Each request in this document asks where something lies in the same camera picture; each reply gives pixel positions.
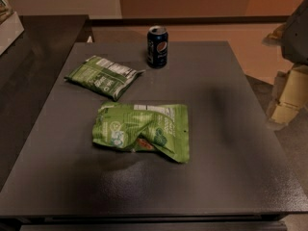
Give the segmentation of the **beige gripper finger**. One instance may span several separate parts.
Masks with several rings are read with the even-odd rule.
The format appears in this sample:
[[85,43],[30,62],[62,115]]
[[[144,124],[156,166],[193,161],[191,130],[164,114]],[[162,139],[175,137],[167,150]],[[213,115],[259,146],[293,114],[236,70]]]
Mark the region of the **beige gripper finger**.
[[308,103],[308,66],[295,64],[288,72],[278,71],[271,96],[267,108],[269,121],[289,124]]

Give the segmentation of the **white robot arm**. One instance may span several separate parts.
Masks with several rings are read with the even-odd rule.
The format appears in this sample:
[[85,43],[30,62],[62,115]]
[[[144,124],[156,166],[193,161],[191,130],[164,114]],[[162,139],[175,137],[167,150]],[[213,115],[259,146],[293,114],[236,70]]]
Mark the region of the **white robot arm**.
[[271,124],[287,126],[308,103],[308,0],[303,0],[287,21],[263,39],[281,47],[282,57],[294,65],[278,71],[266,114]]

